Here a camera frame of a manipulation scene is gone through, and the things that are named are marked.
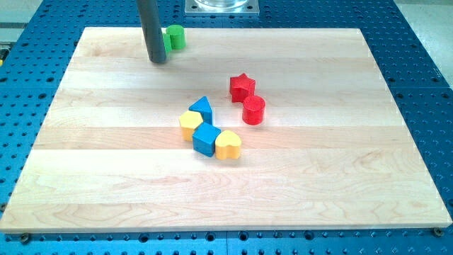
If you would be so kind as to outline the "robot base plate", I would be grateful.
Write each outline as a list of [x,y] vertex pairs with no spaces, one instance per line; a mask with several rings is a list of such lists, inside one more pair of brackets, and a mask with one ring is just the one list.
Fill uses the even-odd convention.
[[187,16],[258,15],[259,0],[185,0]]

